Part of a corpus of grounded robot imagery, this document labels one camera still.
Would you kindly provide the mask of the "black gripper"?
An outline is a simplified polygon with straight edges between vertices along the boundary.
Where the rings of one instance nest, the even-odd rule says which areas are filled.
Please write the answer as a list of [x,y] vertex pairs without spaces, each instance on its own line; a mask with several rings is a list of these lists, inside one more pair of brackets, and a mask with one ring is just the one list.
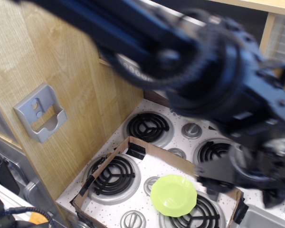
[[[229,152],[219,160],[198,164],[197,151],[208,141],[230,143]],[[195,148],[194,163],[198,181],[212,201],[236,187],[262,191],[266,209],[285,200],[285,138],[267,141],[256,150],[228,139],[207,139]]]

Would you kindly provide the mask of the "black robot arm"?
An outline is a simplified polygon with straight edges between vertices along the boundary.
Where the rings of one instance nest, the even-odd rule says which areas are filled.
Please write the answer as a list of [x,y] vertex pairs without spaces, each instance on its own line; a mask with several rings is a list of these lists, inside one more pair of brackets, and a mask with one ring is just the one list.
[[212,193],[262,191],[285,200],[285,61],[266,59],[235,21],[199,9],[173,19],[139,0],[37,0],[88,34],[129,83],[163,91],[184,117],[210,121],[234,142],[196,166]]

